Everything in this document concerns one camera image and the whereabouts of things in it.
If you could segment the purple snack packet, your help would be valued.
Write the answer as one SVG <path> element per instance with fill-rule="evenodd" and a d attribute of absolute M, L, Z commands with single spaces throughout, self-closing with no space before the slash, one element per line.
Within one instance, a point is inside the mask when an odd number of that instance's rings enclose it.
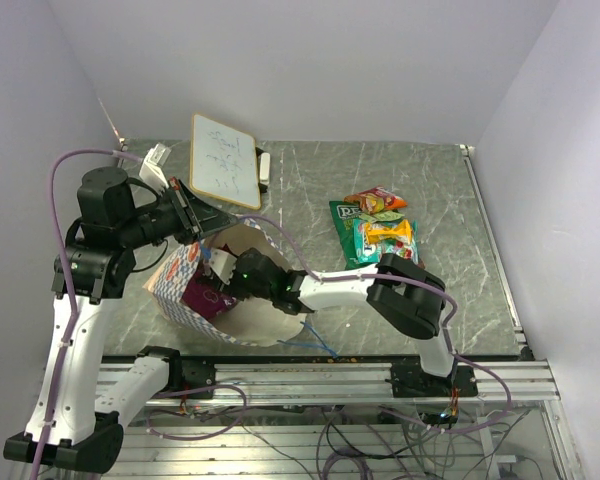
<path fill-rule="evenodd" d="M 193 276 L 182 294 L 181 301 L 207 321 L 232 310 L 238 301 L 204 282 L 204 276 Z"/>

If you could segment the checkered paper bag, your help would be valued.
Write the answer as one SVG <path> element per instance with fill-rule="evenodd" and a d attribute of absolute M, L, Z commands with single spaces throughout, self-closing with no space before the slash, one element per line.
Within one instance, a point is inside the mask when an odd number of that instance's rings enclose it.
<path fill-rule="evenodd" d="M 332 357 L 337 355 L 307 323 L 305 313 L 290 315 L 252 294 L 244 300 L 229 294 L 229 285 L 222 283 L 210 270 L 208 262 L 212 248 L 234 256 L 254 248 L 270 258 L 276 266 L 290 267 L 272 237 L 256 220 L 246 218 L 206 240 L 176 248 L 146 281 L 144 289 L 152 296 L 165 319 L 226 344 L 248 347 L 290 345 L 319 349 Z M 204 276 L 205 283 L 235 298 L 237 305 L 213 321 L 203 319 L 181 301 L 185 287 L 193 276 Z"/>

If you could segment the green snack box with face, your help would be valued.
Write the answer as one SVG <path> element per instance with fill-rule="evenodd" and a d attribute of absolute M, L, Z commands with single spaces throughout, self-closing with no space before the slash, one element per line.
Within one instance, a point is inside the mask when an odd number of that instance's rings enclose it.
<path fill-rule="evenodd" d="M 368 265 L 368 262 L 358 258 L 354 242 L 354 220 L 362 213 L 361 209 L 356 204 L 343 201 L 330 201 L 329 208 L 344 254 L 345 269 L 357 269 Z"/>

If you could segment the teal snack packet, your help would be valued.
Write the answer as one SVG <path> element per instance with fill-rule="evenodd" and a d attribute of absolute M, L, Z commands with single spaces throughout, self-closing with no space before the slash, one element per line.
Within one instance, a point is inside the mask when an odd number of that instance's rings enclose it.
<path fill-rule="evenodd" d="M 413 241 L 410 244 L 392 240 L 371 244 L 368 242 L 363 232 L 363 225 L 365 223 L 368 222 L 364 222 L 360 219 L 354 221 L 354 242 L 357 256 L 361 261 L 377 263 L 385 254 L 395 254 L 399 257 L 411 260 L 415 264 L 421 263 L 417 244 L 418 226 L 416 222 L 410 222 L 413 228 Z"/>

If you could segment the light green snack packet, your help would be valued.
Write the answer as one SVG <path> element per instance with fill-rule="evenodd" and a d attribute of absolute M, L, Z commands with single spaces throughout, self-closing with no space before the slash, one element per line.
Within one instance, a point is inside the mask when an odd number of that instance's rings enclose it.
<path fill-rule="evenodd" d="M 400 222 L 404 215 L 395 210 L 381 211 L 374 214 L 360 213 L 358 218 L 368 223 L 379 223 L 379 222 Z"/>

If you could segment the red yellow chips bag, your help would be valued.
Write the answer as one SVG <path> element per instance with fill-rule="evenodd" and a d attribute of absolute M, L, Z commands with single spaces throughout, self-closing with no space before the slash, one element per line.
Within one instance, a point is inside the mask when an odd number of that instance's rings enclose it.
<path fill-rule="evenodd" d="M 345 196 L 343 201 L 357 205 L 362 212 L 367 214 L 394 211 L 408 206 L 401 196 L 381 186 L 350 194 Z"/>

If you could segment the yellow snack packet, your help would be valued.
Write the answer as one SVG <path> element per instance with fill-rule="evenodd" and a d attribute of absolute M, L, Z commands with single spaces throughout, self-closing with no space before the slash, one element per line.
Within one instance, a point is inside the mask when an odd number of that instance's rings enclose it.
<path fill-rule="evenodd" d="M 389 240 L 410 244 L 413 241 L 413 228 L 406 219 L 393 223 L 365 223 L 363 232 L 371 244 Z"/>

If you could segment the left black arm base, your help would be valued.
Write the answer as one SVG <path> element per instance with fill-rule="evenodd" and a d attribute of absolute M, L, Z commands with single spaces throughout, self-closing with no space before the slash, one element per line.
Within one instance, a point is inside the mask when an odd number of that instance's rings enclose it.
<path fill-rule="evenodd" d="M 146 346 L 136 357 L 158 358 L 168 364 L 168 380 L 162 393 L 202 389 L 216 384 L 214 364 L 202 357 L 182 356 L 178 350 L 162 346 Z"/>

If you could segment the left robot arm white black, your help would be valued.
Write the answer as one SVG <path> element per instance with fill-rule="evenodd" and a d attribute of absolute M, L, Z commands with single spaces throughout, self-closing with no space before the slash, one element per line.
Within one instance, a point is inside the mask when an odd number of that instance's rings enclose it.
<path fill-rule="evenodd" d="M 179 179 L 162 189 L 117 167 L 87 172 L 77 191 L 80 216 L 60 239 L 54 263 L 54 333 L 42 389 L 25 429 L 4 444 L 7 460 L 104 474 L 115 464 L 124 429 L 157 393 L 183 387 L 180 355 L 166 347 L 141 354 L 139 381 L 123 381 L 97 406 L 105 337 L 133 274 L 136 249 L 168 239 L 190 245 L 237 222 L 197 198 Z M 135 385 L 140 400 L 123 395 Z"/>

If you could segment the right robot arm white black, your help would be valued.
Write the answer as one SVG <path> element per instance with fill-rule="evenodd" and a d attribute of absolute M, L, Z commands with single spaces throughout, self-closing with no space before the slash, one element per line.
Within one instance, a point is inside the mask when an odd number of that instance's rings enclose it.
<path fill-rule="evenodd" d="M 422 387 L 445 394 L 456 383 L 454 347 L 446 326 L 457 302 L 437 276 L 396 254 L 342 272 L 286 270 L 255 248 L 234 256 L 214 249 L 210 269 L 218 289 L 236 299 L 252 297 L 289 314 L 367 305 L 416 342 Z"/>

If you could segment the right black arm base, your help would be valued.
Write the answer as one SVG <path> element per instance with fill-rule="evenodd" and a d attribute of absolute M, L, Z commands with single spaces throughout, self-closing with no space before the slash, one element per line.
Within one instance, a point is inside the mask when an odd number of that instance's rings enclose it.
<path fill-rule="evenodd" d="M 470 366 L 454 364 L 447 377 L 425 373 L 418 360 L 393 363 L 387 383 L 395 398 L 442 398 L 452 396 L 476 397 L 477 381 Z"/>

